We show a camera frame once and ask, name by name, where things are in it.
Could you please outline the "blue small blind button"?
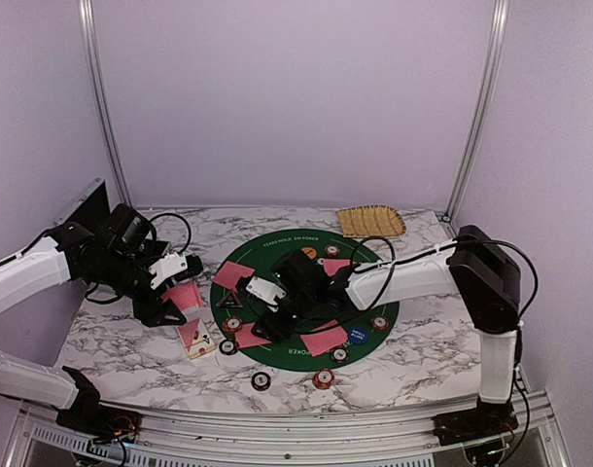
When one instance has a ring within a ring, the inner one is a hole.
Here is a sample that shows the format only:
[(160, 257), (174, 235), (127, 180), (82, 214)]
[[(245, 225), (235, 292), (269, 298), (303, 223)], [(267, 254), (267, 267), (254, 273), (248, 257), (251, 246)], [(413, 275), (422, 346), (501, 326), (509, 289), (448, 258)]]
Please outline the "blue small blind button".
[(354, 345), (363, 345), (369, 340), (369, 332), (362, 327), (353, 327), (348, 332), (348, 339)]

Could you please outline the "triangular all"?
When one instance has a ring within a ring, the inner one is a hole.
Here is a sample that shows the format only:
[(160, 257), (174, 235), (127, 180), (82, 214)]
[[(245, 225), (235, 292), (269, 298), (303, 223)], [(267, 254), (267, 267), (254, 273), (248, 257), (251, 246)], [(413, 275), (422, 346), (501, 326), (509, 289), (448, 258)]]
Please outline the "triangular all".
[(236, 292), (229, 291), (218, 301), (217, 307), (222, 309), (240, 309), (243, 307), (243, 304)]

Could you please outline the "orange big blind button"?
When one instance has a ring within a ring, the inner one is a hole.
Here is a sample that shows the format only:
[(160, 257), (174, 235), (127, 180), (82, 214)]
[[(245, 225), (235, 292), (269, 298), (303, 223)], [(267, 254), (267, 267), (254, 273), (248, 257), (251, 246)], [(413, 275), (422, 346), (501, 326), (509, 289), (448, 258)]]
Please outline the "orange big blind button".
[(316, 249), (313, 247), (303, 247), (301, 251), (311, 260), (315, 260), (318, 256)]

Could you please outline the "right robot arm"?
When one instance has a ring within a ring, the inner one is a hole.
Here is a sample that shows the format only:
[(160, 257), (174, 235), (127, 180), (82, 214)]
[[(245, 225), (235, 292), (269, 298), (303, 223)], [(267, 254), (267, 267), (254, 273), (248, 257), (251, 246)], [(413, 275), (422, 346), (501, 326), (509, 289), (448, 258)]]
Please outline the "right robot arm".
[(257, 319), (257, 336), (281, 342), (310, 323), (332, 320), (343, 325), (378, 306), (434, 295), (457, 294), (480, 335), (479, 405), (467, 426), (486, 436), (505, 419), (510, 399), (520, 330), (519, 266), (506, 253), (508, 244), (469, 225), (458, 236), (408, 257), (358, 264), (349, 262), (334, 275), (304, 252), (278, 260), (272, 279), (242, 279), (240, 289), (267, 310)]

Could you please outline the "single red playing card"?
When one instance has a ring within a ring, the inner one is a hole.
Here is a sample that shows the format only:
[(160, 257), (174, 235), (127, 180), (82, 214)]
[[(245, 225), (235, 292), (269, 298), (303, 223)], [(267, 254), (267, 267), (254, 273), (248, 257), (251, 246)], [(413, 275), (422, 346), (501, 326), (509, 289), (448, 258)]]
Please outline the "single red playing card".
[(255, 270), (232, 261), (225, 261), (218, 269), (213, 283), (228, 290), (236, 290), (241, 278), (251, 277)]

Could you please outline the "orange poker chip stack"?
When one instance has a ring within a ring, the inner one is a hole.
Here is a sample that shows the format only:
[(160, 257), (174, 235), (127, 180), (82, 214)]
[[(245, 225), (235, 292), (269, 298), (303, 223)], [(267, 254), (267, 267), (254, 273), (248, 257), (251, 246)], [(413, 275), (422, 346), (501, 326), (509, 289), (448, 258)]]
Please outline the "orange poker chip stack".
[(329, 369), (320, 370), (313, 376), (312, 383), (317, 389), (329, 389), (334, 383), (334, 373)]

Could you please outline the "red playing card deck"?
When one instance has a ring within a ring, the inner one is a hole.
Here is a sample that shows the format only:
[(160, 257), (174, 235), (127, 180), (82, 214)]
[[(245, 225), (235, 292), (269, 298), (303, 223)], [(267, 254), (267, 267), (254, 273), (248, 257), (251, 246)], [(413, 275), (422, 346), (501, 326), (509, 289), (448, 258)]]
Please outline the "red playing card deck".
[(180, 284), (168, 289), (162, 298), (165, 301), (171, 300), (179, 310), (204, 308), (204, 302), (197, 285), (192, 283)]

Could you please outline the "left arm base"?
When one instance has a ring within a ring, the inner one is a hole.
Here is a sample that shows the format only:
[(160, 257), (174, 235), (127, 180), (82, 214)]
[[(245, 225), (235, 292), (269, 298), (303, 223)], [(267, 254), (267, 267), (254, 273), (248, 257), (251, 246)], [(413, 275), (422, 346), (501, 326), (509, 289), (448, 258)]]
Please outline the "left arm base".
[(82, 410), (61, 410), (56, 416), (59, 426), (91, 435), (97, 444), (134, 440), (141, 423), (137, 412), (98, 405)]

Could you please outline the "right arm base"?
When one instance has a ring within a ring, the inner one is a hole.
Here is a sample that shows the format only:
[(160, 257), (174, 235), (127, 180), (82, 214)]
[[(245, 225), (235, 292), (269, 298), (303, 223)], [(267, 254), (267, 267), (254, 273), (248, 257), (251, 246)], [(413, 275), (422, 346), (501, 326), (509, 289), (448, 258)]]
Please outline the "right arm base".
[(442, 446), (504, 434), (519, 426), (511, 402), (490, 404), (481, 400), (472, 409), (438, 414), (433, 422), (433, 434)]

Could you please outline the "brown poker chip stack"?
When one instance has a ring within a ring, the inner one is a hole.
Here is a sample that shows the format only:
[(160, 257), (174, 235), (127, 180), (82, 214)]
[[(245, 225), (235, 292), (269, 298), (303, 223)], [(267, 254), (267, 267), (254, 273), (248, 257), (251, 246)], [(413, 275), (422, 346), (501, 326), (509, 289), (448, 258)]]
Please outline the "brown poker chip stack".
[(270, 375), (265, 372), (257, 372), (251, 377), (252, 387), (257, 391), (265, 391), (270, 387)]

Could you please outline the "orange chip stack top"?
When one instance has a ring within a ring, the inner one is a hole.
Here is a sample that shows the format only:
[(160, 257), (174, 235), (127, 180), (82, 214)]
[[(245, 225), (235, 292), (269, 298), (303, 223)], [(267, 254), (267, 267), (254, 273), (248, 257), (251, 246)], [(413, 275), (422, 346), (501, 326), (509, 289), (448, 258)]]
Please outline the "orange chip stack top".
[(325, 247), (325, 254), (330, 258), (337, 257), (339, 253), (340, 248), (337, 245), (330, 244)]

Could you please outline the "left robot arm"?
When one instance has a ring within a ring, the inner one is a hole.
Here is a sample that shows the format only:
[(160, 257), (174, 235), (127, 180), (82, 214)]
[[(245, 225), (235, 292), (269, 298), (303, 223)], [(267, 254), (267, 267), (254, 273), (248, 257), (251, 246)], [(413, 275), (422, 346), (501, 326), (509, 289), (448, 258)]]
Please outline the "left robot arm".
[[(169, 277), (187, 267), (177, 254), (167, 255), (147, 267), (129, 253), (105, 245), (77, 223), (42, 232), (14, 255), (0, 261), (0, 314), (51, 287), (82, 280), (110, 287), (132, 301), (133, 315), (147, 327), (181, 326), (186, 318), (165, 300)], [(74, 369), (57, 369), (11, 356), (0, 350), (0, 395), (29, 400), (69, 411), (88, 433), (107, 426), (108, 412), (100, 395), (84, 375)]]

